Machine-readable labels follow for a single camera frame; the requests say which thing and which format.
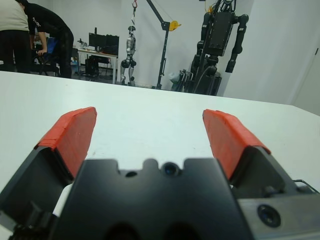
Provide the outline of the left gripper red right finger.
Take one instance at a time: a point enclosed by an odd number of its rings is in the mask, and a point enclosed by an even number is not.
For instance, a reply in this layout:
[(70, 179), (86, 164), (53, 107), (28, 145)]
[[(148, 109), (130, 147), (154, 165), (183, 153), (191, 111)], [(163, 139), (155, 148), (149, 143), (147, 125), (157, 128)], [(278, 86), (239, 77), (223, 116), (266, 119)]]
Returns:
[(213, 156), (237, 198), (293, 194), (293, 180), (271, 151), (234, 115), (206, 109), (203, 122)]

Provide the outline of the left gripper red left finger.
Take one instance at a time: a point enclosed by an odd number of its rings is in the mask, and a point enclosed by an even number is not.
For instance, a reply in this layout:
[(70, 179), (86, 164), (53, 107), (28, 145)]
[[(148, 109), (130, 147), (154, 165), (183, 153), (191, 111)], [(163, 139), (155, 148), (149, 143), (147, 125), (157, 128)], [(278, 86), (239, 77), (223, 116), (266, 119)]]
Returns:
[(40, 139), (0, 193), (2, 226), (35, 227), (51, 217), (87, 156), (96, 120), (95, 107), (70, 111)]

